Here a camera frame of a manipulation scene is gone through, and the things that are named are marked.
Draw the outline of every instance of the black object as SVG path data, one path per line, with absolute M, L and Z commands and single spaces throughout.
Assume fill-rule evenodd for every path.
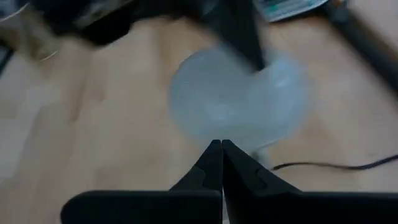
M 232 224 L 384 223 L 398 194 L 302 192 L 231 141 L 214 140 L 169 191 L 92 191 L 62 209 L 63 224 L 221 223 L 222 191 Z
M 14 51 L 0 40 L 0 77 Z
M 291 166 L 317 166 L 317 167 L 327 167 L 327 168 L 334 168 L 340 170 L 352 170 L 352 171 L 361 171 L 361 170 L 368 170 L 379 167 L 381 165 L 386 165 L 390 162 L 394 162 L 398 160 L 398 155 L 389 156 L 384 159 L 380 159 L 376 162 L 372 162 L 370 164 L 360 165 L 360 166 L 348 166 L 348 165 L 341 165 L 341 164 L 332 164 L 329 162 L 288 162 L 285 164 L 280 164 L 274 166 L 271 170 L 280 170 L 283 168 L 291 167 Z
M 74 23 L 90 0 L 32 0 L 58 34 L 75 32 L 95 45 L 106 45 L 126 35 L 132 23 L 148 17 L 186 16 L 209 27 L 256 70 L 264 65 L 253 6 L 247 0 L 132 0 L 87 27 Z
M 362 58 L 376 71 L 376 74 L 398 95 L 398 59 L 388 52 L 387 47 L 377 45 L 377 40 L 369 36 L 366 28 L 346 7 L 345 3 L 329 1 L 321 7 L 321 12 L 333 27 L 347 40 Z

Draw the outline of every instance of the translucent plastic bubble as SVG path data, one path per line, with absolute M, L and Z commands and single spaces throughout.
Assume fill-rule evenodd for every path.
M 172 117 L 184 132 L 203 144 L 230 139 L 246 152 L 288 135 L 307 105 L 308 80 L 296 61 L 274 54 L 253 73 L 226 47 L 186 59 L 169 90 Z

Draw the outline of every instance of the blurred object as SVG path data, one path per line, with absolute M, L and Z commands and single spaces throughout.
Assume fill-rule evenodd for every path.
M 13 51 L 6 43 L 0 40 L 0 78 L 1 72 L 11 58 Z
M 58 34 L 74 32 L 94 45 L 126 35 L 131 24 L 157 16 L 186 16 L 209 28 L 255 70 L 264 68 L 250 1 L 235 0 L 33 0 Z
M 58 45 L 26 0 L 0 0 L 0 38 L 13 49 L 21 49 L 35 60 L 57 53 Z
M 356 0 L 351 2 L 349 8 L 370 29 L 374 30 L 390 48 L 398 52 L 397 0 Z
M 326 20 L 267 27 L 260 29 L 269 29 L 264 32 L 275 48 L 310 63 L 316 96 L 305 126 L 270 147 L 271 165 L 309 159 L 359 165 L 396 153 L 396 102 Z M 213 43 L 188 21 L 163 18 L 140 22 L 95 53 L 66 39 L 56 63 L 43 67 L 48 75 L 34 80 L 57 85 L 61 99 L 40 110 L 18 172 L 0 187 L 0 223 L 57 223 L 60 202 L 83 190 L 157 190 L 176 183 L 204 148 L 176 130 L 165 110 L 167 89 L 179 63 Z M 11 68 L 16 59 L 6 68 L 14 80 L 26 69 Z M 6 83 L 5 75 L 1 85 L 25 90 Z M 278 175 L 303 190 L 396 192 L 397 169 L 398 163 L 369 172 L 294 167 Z
M 226 209 L 232 224 L 314 224 L 320 217 L 328 217 L 325 223 L 340 223 L 343 217 L 387 223 L 396 218 L 397 206 L 397 193 L 299 190 L 230 140 L 214 140 L 168 191 L 86 191 L 71 198 L 60 216 L 62 224 L 221 224 Z
M 170 85 L 173 119 L 203 144 L 231 139 L 246 152 L 286 137 L 307 112 L 308 82 L 302 67 L 273 54 L 267 68 L 250 74 L 227 47 L 195 53 Z
M 260 15 L 269 22 L 276 22 L 316 9 L 329 0 L 254 0 Z
M 18 170 L 18 165 L 41 109 L 61 95 L 53 83 L 40 82 L 42 71 L 32 60 L 16 52 L 0 79 L 0 184 Z
M 392 90 L 398 94 L 398 51 L 347 7 L 348 0 L 332 0 L 322 7 L 334 28 L 350 43 Z

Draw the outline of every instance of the wooden table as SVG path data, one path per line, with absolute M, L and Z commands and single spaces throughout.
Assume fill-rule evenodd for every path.
M 264 40 L 308 66 L 313 87 L 305 126 L 271 147 L 273 164 L 355 165 L 398 152 L 396 100 L 326 21 L 261 26 Z M 41 66 L 14 57 L 0 82 L 0 121 L 8 124 L 0 129 L 0 153 L 23 153 L 16 173 L 0 184 L 0 223 L 59 223 L 62 205 L 85 190 L 176 183 L 204 148 L 170 120 L 169 81 L 185 58 L 214 42 L 184 20 L 156 19 L 101 50 L 66 39 Z M 3 134 L 9 130 L 13 138 Z M 291 167 L 276 174 L 302 190 L 395 192 L 397 168 Z
M 350 8 L 398 55 L 398 2 L 352 0 Z

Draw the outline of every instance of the black cable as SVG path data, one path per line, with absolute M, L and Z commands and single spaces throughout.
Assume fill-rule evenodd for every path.
M 370 164 L 361 165 L 361 166 L 347 166 L 347 165 L 339 165 L 339 164 L 331 164 L 328 162 L 288 162 L 285 164 L 274 166 L 271 170 L 280 170 L 290 166 L 318 166 L 318 167 L 329 167 L 334 169 L 341 169 L 341 170 L 367 170 L 372 169 L 389 162 L 394 162 L 398 159 L 398 155 L 390 156 L 385 159 L 381 159 L 376 162 L 372 162 Z

